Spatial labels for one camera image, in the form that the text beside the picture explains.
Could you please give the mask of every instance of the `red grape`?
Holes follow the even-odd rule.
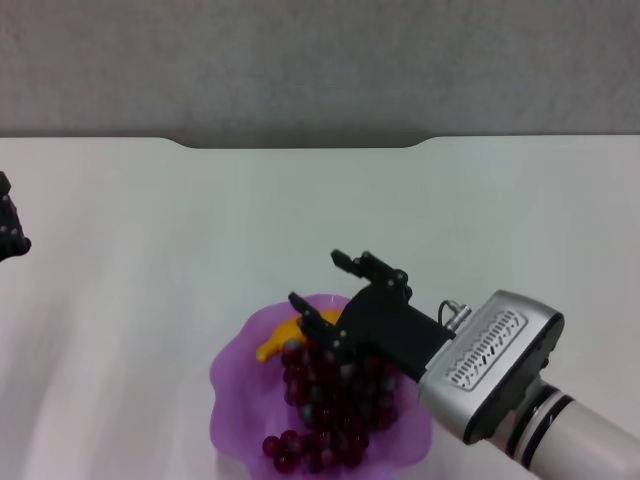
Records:
[[[383,392],[393,392],[396,388],[396,377],[394,375],[383,375],[380,379],[380,390]]]
[[[295,430],[285,430],[284,432],[282,432],[282,435],[280,435],[280,441],[285,446],[288,446],[289,442],[294,438],[298,438],[298,433]]]
[[[304,348],[302,342],[298,340],[287,341],[282,348],[282,365],[288,367],[289,365],[298,363],[304,355]]]
[[[378,405],[382,409],[393,407],[393,394],[385,393],[380,398],[378,398]]]
[[[362,453],[369,447],[369,436],[364,432],[355,433],[349,438],[349,443],[351,450]]]
[[[320,458],[322,459],[324,468],[337,467],[341,463],[340,455],[328,448],[322,451]]]
[[[321,426],[328,426],[331,423],[332,412],[329,407],[322,406],[318,412],[318,423]]]
[[[362,453],[356,451],[347,453],[342,459],[342,463],[349,468],[357,467],[360,462],[362,462]]]
[[[316,444],[317,444],[316,435],[317,434],[315,433],[308,433],[300,437],[300,441],[302,442],[302,451],[304,453],[308,453],[313,450],[316,450]]]
[[[282,379],[289,383],[291,380],[298,378],[301,371],[300,365],[289,365],[282,374]]]
[[[268,436],[262,442],[262,451],[267,457],[274,458],[283,450],[282,442],[278,437]]]
[[[393,422],[398,418],[398,411],[395,407],[385,408],[384,410],[380,410],[380,414],[378,417],[378,428],[380,430],[386,430]]]
[[[368,376],[376,376],[382,370],[382,360],[374,356],[367,357],[362,361],[362,366]]]
[[[308,473],[320,473],[322,471],[322,459],[317,453],[307,453],[302,459],[302,468]]]
[[[369,356],[340,366],[335,354],[317,342],[287,342],[282,351],[287,384],[285,401],[298,407],[304,425],[313,433],[287,430],[280,438],[267,437],[265,455],[275,468],[292,472],[300,461],[307,473],[343,463],[356,467],[369,446],[368,431],[388,429],[398,418],[393,392],[395,369]]]
[[[320,432],[314,437],[316,448],[318,450],[324,450],[331,446],[331,432]]]
[[[291,454],[279,455],[273,459],[273,464],[280,473],[291,473],[296,468],[296,459]]]

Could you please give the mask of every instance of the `gray wall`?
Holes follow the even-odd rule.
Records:
[[[637,133],[640,2],[2,0],[0,135]]]

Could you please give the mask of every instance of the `vent grille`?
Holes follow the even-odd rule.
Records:
[[[453,362],[445,377],[456,387],[473,390],[526,325],[527,319],[517,312],[496,313]]]

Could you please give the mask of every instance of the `white table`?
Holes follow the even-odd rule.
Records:
[[[640,137],[0,140],[33,240],[0,265],[0,478],[243,478],[209,442],[209,365],[290,290],[364,285],[332,266],[336,247],[407,270],[427,313],[498,288],[560,309],[545,378],[640,435],[639,162]],[[405,478],[531,476],[437,430]]]

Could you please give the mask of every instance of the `purple wavy dish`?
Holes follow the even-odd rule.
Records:
[[[313,295],[307,300],[320,311],[342,310],[348,298]],[[309,475],[300,471],[283,475],[262,454],[262,441],[293,428],[305,431],[294,408],[284,402],[285,384],[277,359],[259,363],[256,349],[273,330],[296,312],[288,303],[254,313],[240,333],[215,358],[210,370],[216,393],[209,426],[211,442],[220,452],[242,462],[252,480],[308,478],[390,480],[395,473],[422,460],[431,447],[431,417],[418,404],[417,388],[403,379],[398,389],[398,421],[386,432],[375,433],[366,459],[355,469],[337,469]]]

